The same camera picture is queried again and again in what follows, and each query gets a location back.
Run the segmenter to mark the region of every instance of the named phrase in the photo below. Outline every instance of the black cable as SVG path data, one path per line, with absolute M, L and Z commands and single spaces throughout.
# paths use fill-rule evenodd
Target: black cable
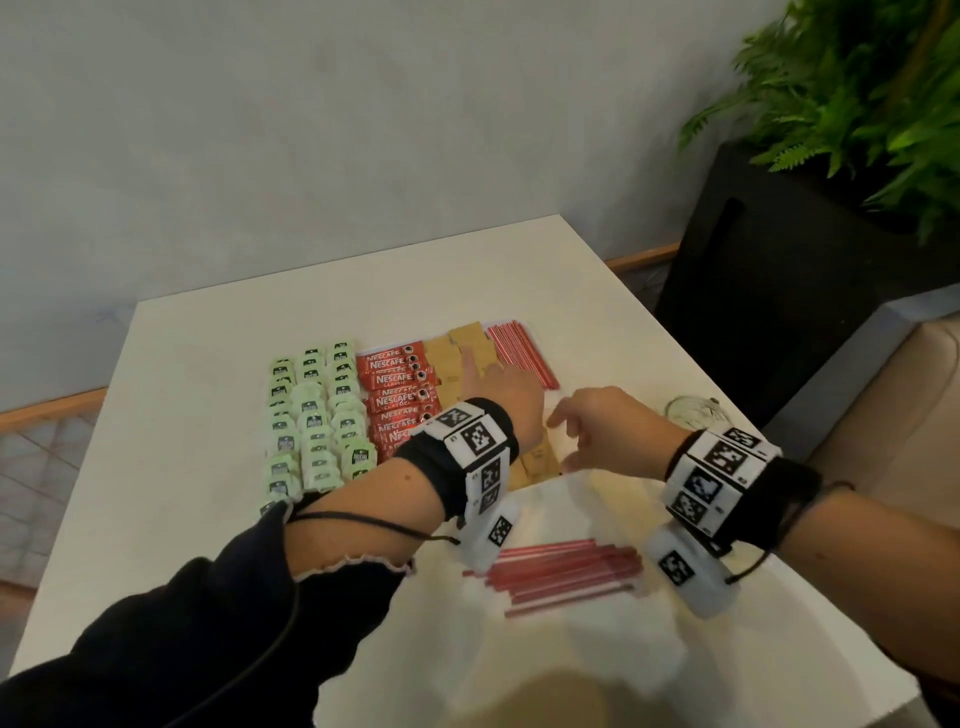
M 254 670 L 256 670 L 258 667 L 263 665 L 263 663 L 266 662 L 270 658 L 270 656 L 274 654 L 274 652 L 276 652 L 276 649 L 280 647 L 283 641 L 287 638 L 287 635 L 290 634 L 290 630 L 293 629 L 294 622 L 297 621 L 297 615 L 299 612 L 300 612 L 300 587 L 295 584 L 294 585 L 294 605 L 293 605 L 293 608 L 290 610 L 290 618 L 287 619 L 287 623 L 284 625 L 283 629 L 280 630 L 280 634 L 274 640 L 273 644 L 267 647 L 267 649 L 264 650 L 263 654 L 261 654 L 258 658 L 256 658 L 256 660 L 254 660 L 251 664 L 246 666 L 240 672 L 240 674 L 238 674 L 232 680 L 227 682 L 222 688 L 212 692 L 204 700 L 201 700 L 199 703 L 193 706 L 186 713 L 180 714 L 180 716 L 175 717 L 169 723 L 165 724 L 163 728 L 174 728 L 175 726 L 181 725 L 185 720 L 187 720 L 188 718 L 194 717 L 197 713 L 199 713 L 201 710 L 206 708 L 214 700 L 217 700 L 220 697 L 222 697 L 223 694 L 227 692 L 230 688 L 233 688 L 238 683 L 246 680 Z
M 851 490 L 856 490 L 855 488 L 853 488 L 853 484 L 848 482 L 847 480 L 837 480 L 835 482 L 830 483 L 819 494 L 817 494 L 817 497 L 812 498 L 808 502 L 804 503 L 804 505 L 802 505 L 800 508 L 795 510 L 793 513 L 791 513 L 787 518 L 783 520 L 783 523 L 780 525 L 780 534 L 777 537 L 777 545 L 774 546 L 774 548 L 766 549 L 762 553 L 760 558 L 754 561 L 747 569 L 745 569 L 744 571 L 741 571 L 740 573 L 736 573 L 733 576 L 728 576 L 726 579 L 724 579 L 724 583 L 735 584 L 740 579 L 744 578 L 745 576 L 749 576 L 754 571 L 759 569 L 760 566 L 762 566 L 763 562 L 766 561 L 767 558 L 770 556 L 770 554 L 772 554 L 776 548 L 780 547 L 780 544 L 783 543 L 783 539 L 785 539 L 786 535 L 793 529 L 795 525 L 797 525 L 797 522 L 815 504 L 819 503 L 820 501 L 822 501 L 824 498 L 826 498 L 828 495 L 830 495 L 831 493 L 833 493 L 839 488 L 850 488 Z
M 383 521 L 382 519 L 374 518 L 373 516 L 364 516 L 359 513 L 350 513 L 347 511 L 313 511 L 311 513 L 297 513 L 291 516 L 287 522 L 293 523 L 294 521 L 307 521 L 309 519 L 331 519 L 332 521 L 354 521 L 357 523 L 366 523 L 367 525 L 375 525 L 380 528 L 386 528 L 388 531 L 395 531 L 396 533 L 403 534 L 404 536 L 409 536 L 412 539 L 420 539 L 421 541 L 448 541 L 455 546 L 460 545 L 460 539 L 455 539 L 453 536 L 431 536 L 429 533 L 423 533 L 422 531 L 417 531 L 413 528 L 407 528 L 405 525 L 400 525 L 399 523 Z

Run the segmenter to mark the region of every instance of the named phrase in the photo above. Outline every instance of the black planter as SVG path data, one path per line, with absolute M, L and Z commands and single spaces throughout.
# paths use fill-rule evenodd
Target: black planter
M 960 236 L 921 246 L 862 207 L 876 180 L 773 174 L 754 154 L 717 153 L 657 318 L 764 426 L 880 305 L 960 281 Z

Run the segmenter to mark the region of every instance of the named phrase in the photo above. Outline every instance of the sleeve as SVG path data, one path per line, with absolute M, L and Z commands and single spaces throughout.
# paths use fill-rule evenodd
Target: sleeve
M 0 725 L 312 725 L 320 684 L 346 671 L 405 571 L 364 561 L 295 582 L 291 510 L 274 506 L 216 560 L 122 599 L 67 655 L 0 685 Z

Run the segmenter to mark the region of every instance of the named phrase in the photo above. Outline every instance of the table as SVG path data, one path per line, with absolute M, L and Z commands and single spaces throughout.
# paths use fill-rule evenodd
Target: table
M 215 556 L 254 522 L 271 358 L 341 334 L 362 348 L 513 318 L 567 391 L 617 384 L 655 408 L 680 394 L 716 397 L 749 427 L 559 216 L 147 301 L 14 671 L 66 652 L 114 600 Z M 640 546 L 666 520 L 659 487 L 581 473 L 524 491 L 510 545 L 590 534 Z M 655 570 L 639 594 L 507 622 L 500 597 L 461 578 L 445 549 L 420 551 L 383 626 L 322 687 L 323 726 L 829 728 L 864 725 L 917 695 L 776 559 L 709 622 Z M 739 549 L 734 570 L 755 554 Z

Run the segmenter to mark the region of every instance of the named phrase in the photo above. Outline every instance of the wall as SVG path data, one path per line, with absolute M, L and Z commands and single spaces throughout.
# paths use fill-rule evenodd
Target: wall
M 138 300 L 562 213 L 677 239 L 675 157 L 782 0 L 8 0 L 0 410 L 108 382 Z

